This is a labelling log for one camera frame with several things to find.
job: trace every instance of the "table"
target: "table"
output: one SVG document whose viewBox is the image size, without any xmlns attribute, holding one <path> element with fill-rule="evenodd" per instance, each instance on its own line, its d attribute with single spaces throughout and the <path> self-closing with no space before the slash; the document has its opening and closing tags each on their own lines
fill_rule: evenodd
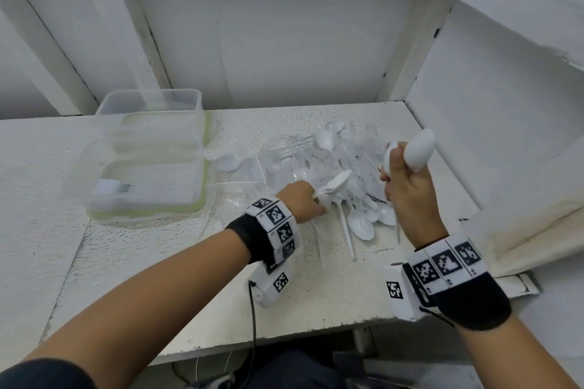
<svg viewBox="0 0 584 389">
<path fill-rule="evenodd" d="M 239 146 L 248 154 L 280 134 L 309 135 L 328 120 L 376 125 L 387 140 L 408 140 L 420 131 L 403 102 L 232 109 L 213 112 L 217 135 L 210 158 Z M 101 224 L 62 197 L 62 185 L 81 150 L 99 139 L 91 117 L 0 121 L 0 369 L 19 361 L 39 341 L 123 280 L 191 245 L 202 218 L 168 218 L 150 223 Z M 459 226 L 477 207 L 446 163 L 429 162 L 442 218 Z M 307 335 L 390 320 L 387 289 L 368 258 L 404 260 L 405 235 L 376 229 L 376 238 L 354 240 L 351 260 L 338 215 L 326 217 L 325 268 L 313 240 L 295 253 L 297 278 L 278 304 L 256 311 L 258 339 Z M 251 309 L 242 271 L 162 351 L 155 363 L 219 350 L 243 348 L 252 340 Z"/>
</svg>

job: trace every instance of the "black sleeve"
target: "black sleeve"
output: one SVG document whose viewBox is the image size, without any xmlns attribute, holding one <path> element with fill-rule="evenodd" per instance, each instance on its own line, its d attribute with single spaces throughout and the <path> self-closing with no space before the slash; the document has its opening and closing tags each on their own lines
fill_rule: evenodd
<svg viewBox="0 0 584 389">
<path fill-rule="evenodd" d="M 97 389 L 79 366 L 65 360 L 40 358 L 0 373 L 0 389 Z"/>
</svg>

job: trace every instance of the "wire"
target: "wire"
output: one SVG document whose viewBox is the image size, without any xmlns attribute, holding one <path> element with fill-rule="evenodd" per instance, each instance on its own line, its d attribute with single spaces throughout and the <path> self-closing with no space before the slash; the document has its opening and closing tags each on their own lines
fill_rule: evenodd
<svg viewBox="0 0 584 389">
<path fill-rule="evenodd" d="M 452 323 L 451 321 L 445 319 L 444 317 L 442 317 L 441 315 L 436 314 L 435 312 L 432 312 L 426 308 L 423 308 L 422 306 L 420 306 L 420 311 L 425 312 L 426 314 L 430 314 L 430 315 L 434 315 L 434 317 L 441 319 L 444 323 L 448 323 L 450 326 L 454 327 L 454 323 Z"/>
<path fill-rule="evenodd" d="M 233 351 L 230 351 L 229 355 L 227 356 L 227 363 L 225 363 L 225 369 L 223 369 L 224 374 L 227 373 L 227 366 L 229 366 L 229 359 L 231 358 L 232 353 L 233 353 Z"/>
<path fill-rule="evenodd" d="M 190 384 L 190 381 L 189 381 L 189 380 L 187 380 L 186 378 L 184 378 L 182 375 L 180 375 L 180 374 L 178 373 L 178 371 L 177 371 L 177 370 L 176 370 L 176 368 L 175 368 L 175 364 L 176 364 L 176 362 L 172 362 L 172 363 L 171 363 L 171 368 L 172 368 L 172 371 L 173 371 L 173 373 L 174 373 L 175 377 L 176 377 L 176 378 L 178 378 L 179 380 L 182 380 L 182 381 L 184 381 L 184 382 L 185 382 L 187 385 L 189 385 L 189 384 Z"/>
<path fill-rule="evenodd" d="M 248 280 L 249 302 L 252 305 L 253 346 L 252 346 L 252 359 L 249 363 L 248 376 L 245 377 L 245 382 L 244 382 L 244 385 L 242 386 L 242 389 L 245 389 L 248 386 L 249 378 L 252 376 L 253 359 L 255 358 L 257 333 L 256 333 L 256 325 L 255 325 L 255 307 L 253 305 L 252 287 L 254 287 L 256 285 L 257 285 L 257 283 L 252 282 L 252 280 Z"/>
</svg>

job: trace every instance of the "person's left hand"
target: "person's left hand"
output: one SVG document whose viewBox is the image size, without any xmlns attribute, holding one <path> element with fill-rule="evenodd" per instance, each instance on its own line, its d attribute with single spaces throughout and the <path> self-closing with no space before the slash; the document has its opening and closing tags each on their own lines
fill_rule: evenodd
<svg viewBox="0 0 584 389">
<path fill-rule="evenodd" d="M 326 208 L 314 201 L 312 194 L 314 194 L 314 188 L 308 182 L 301 180 L 287 185 L 276 194 L 276 197 L 284 202 L 294 215 L 296 223 L 300 224 L 326 213 Z"/>
</svg>

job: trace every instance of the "person's left arm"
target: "person's left arm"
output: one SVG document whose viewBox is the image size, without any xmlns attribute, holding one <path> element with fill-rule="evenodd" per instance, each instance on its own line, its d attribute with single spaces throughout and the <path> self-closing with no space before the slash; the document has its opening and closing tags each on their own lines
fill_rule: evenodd
<svg viewBox="0 0 584 389">
<path fill-rule="evenodd" d="M 277 197 L 303 223 L 325 212 L 312 199 L 313 192 L 301 181 Z M 86 371 L 99 389 L 126 388 L 250 259 L 236 232 L 219 232 L 121 283 L 25 361 L 66 360 Z"/>
</svg>

